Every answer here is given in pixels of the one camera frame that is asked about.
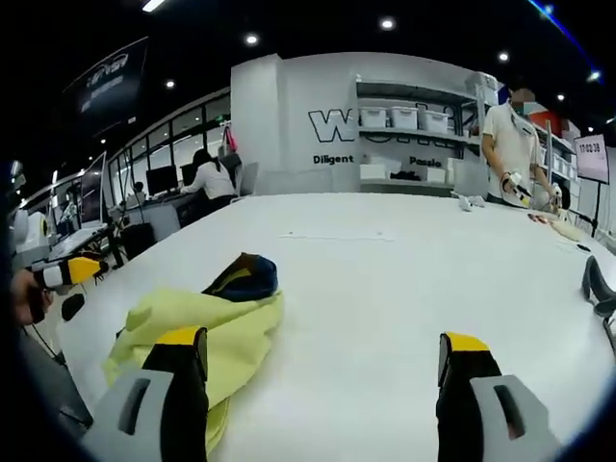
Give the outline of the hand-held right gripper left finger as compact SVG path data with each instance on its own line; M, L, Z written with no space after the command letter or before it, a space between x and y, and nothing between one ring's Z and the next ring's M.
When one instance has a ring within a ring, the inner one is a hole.
M81 445L93 461L205 461L205 327L169 331L99 401Z

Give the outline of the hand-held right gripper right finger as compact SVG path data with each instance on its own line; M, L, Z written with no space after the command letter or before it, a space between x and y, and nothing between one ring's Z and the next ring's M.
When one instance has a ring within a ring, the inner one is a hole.
M548 408L503 374L478 338L440 335L437 386L440 461L551 461L560 453Z

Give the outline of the person's left hand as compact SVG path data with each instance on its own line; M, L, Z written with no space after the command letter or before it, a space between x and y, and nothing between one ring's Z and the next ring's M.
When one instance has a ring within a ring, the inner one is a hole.
M53 302L53 295L44 290L27 269L13 276L11 296L15 320L22 326L42 321Z

